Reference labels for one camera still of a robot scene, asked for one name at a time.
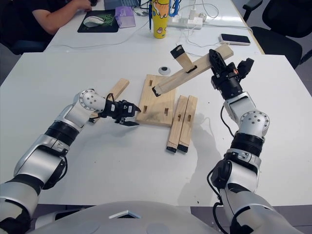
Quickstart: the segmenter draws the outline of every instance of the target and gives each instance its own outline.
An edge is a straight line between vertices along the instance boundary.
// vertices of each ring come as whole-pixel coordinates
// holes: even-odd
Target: yellow cup
[[[162,39],[166,36],[169,13],[169,0],[152,0],[152,19],[154,37]]]

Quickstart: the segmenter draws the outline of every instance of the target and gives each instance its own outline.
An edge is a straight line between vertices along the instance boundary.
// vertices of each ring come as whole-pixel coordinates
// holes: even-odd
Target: silver robot arm segment
[[[140,110],[134,104],[110,101],[93,89],[78,93],[18,161],[14,178],[0,185],[0,230],[18,234],[29,229],[41,190],[52,188],[65,175],[65,156],[92,112],[133,126],[137,124],[125,118],[133,117],[136,111]]]
[[[218,199],[224,205],[231,222],[232,234],[301,233],[292,227],[265,199],[255,194],[258,187],[260,153],[270,120],[267,114],[257,110],[240,81],[249,73],[253,60],[225,64],[220,54],[209,51],[213,66],[212,85],[225,99],[224,107],[237,123],[231,147],[209,173],[212,184],[218,189]]]

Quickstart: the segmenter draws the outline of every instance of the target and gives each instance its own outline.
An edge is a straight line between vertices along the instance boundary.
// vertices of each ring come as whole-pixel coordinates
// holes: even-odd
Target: charger
[[[193,7],[191,8],[191,11],[190,11],[189,19],[190,19],[190,20],[194,20],[195,15],[196,15],[196,8],[195,8],[195,6],[193,6]]]

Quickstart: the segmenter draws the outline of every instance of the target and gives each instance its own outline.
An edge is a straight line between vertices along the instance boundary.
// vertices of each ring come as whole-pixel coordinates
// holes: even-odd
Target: floor
[[[263,4],[256,9],[250,16],[248,20],[249,26],[260,26],[266,28],[266,25],[258,19],[261,19],[264,7],[269,0],[263,0]],[[242,9],[243,4],[247,0],[233,0],[234,4],[238,8],[241,14],[244,14]],[[303,53],[305,54],[312,48],[312,34],[306,36],[302,39],[294,39],[300,43],[303,47]],[[6,47],[0,44],[0,85],[3,83],[7,75],[10,73],[16,62],[19,60],[20,56],[12,54]],[[309,93],[312,95],[312,58],[302,65],[296,68],[300,79],[308,89]],[[32,228],[34,228],[34,223],[37,217],[48,214],[55,211],[68,210],[73,208],[78,208],[81,206],[67,206],[67,205],[38,205],[36,212],[34,214],[34,220],[32,222]],[[294,227],[305,234],[312,233],[312,205],[307,206],[282,206],[275,207],[275,209],[281,213]],[[215,221],[212,216],[212,207],[191,207],[191,213],[201,219],[203,222],[215,228],[217,231],[219,229],[215,226]],[[217,209],[217,214],[221,225],[228,231],[229,222],[227,221],[224,210],[222,208]]]

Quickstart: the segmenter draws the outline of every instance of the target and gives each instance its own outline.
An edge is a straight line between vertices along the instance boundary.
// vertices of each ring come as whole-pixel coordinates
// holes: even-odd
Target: black chair
[[[250,0],[243,6],[244,20],[262,4],[262,0]],[[302,38],[312,31],[312,0],[270,0],[262,14],[263,22],[271,29],[251,27],[253,35],[265,54],[285,55],[295,69],[311,57],[309,51],[302,59],[302,47],[292,39]]]
[[[42,52],[46,42],[24,40],[27,31],[11,0],[0,0],[0,43],[15,55]]]

